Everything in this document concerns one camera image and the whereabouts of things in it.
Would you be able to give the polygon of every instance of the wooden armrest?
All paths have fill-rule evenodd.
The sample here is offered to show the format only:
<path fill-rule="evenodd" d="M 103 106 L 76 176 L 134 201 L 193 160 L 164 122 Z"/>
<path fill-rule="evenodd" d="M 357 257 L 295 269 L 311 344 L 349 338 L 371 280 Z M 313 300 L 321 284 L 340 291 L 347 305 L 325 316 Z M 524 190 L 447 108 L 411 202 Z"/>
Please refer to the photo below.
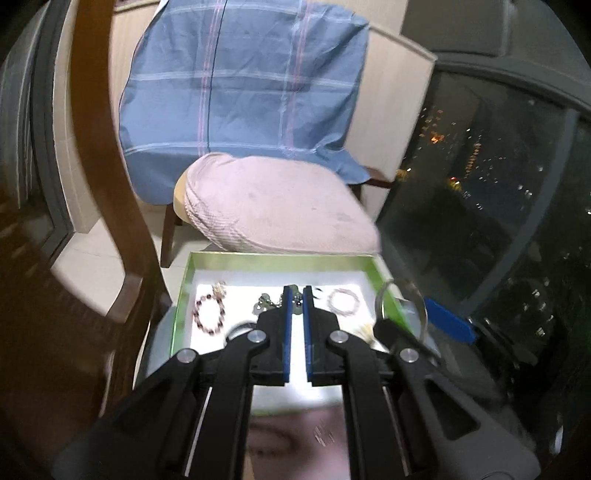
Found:
<path fill-rule="evenodd" d="M 377 168 L 365 167 L 365 169 L 368 171 L 370 178 L 364 183 L 364 185 L 371 185 L 372 187 L 379 187 L 381 189 L 392 188 L 392 184 L 394 182 L 388 180 L 386 175 L 384 175 Z"/>

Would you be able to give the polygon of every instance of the pink cushion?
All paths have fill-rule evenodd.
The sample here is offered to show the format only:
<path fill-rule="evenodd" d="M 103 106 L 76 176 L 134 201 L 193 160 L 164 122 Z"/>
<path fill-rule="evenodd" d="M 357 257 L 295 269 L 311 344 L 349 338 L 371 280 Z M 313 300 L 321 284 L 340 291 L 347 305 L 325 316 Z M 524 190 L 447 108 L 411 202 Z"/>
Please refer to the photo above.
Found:
<path fill-rule="evenodd" d="M 374 254 L 379 235 L 341 179 L 303 161 L 210 153 L 187 170 L 193 225 L 234 252 Z"/>

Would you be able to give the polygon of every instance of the window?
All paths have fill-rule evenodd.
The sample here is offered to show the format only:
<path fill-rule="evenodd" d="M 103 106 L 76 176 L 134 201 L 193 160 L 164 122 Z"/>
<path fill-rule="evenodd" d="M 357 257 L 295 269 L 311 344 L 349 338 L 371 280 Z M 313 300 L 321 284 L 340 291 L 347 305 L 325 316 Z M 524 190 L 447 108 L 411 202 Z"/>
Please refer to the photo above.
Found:
<path fill-rule="evenodd" d="M 526 221 L 564 111 L 521 90 L 436 72 L 379 227 L 421 291 L 457 311 Z"/>
<path fill-rule="evenodd" d="M 591 124 L 580 122 L 551 206 L 526 252 L 474 317 L 539 355 L 557 321 L 587 337 L 591 315 Z M 587 350 L 583 340 L 580 358 Z"/>

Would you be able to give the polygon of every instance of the chair backrest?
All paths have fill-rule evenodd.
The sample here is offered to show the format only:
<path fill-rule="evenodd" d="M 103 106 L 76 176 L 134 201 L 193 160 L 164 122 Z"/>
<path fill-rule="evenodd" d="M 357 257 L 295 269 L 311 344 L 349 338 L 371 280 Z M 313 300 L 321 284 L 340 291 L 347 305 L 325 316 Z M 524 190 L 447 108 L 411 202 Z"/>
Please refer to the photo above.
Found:
<path fill-rule="evenodd" d="M 19 13 L 30 18 L 35 1 L 26 3 L 29 9 Z M 44 466 L 97 419 L 101 408 L 108 410 L 131 392 L 146 330 L 170 305 L 113 131 L 112 11 L 113 0 L 80 0 L 70 67 L 82 168 L 125 269 L 121 291 L 105 317 L 53 276 L 0 186 L 0 430 L 13 432 Z M 20 26 L 28 20 L 22 15 Z M 0 60 L 10 45 L 4 40 Z"/>

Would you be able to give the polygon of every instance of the floor tile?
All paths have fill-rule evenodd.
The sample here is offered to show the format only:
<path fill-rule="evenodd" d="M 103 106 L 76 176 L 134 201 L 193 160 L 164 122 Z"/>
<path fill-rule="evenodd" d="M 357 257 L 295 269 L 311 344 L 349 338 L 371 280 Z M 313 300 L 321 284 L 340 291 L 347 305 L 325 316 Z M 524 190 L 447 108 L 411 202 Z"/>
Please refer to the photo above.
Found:
<path fill-rule="evenodd" d="M 164 212 L 144 212 L 144 219 L 152 235 L 158 259 L 160 259 Z M 183 226 L 176 226 L 174 228 L 172 265 L 184 268 L 187 264 L 189 253 L 201 251 L 210 244 L 211 242 L 191 225 L 185 223 Z"/>
<path fill-rule="evenodd" d="M 173 301 L 173 304 L 177 304 L 178 294 L 181 291 L 181 283 L 183 282 L 184 267 L 176 267 L 171 265 L 169 268 L 162 268 L 162 276 L 164 277 L 164 283 L 168 288 L 168 293 Z"/>
<path fill-rule="evenodd" d="M 54 263 L 53 272 L 72 293 L 101 314 L 113 305 L 124 279 L 119 258 L 93 255 L 69 245 Z"/>
<path fill-rule="evenodd" d="M 95 223 L 90 232 L 75 233 L 67 248 L 92 255 L 119 258 L 119 252 L 102 218 Z"/>

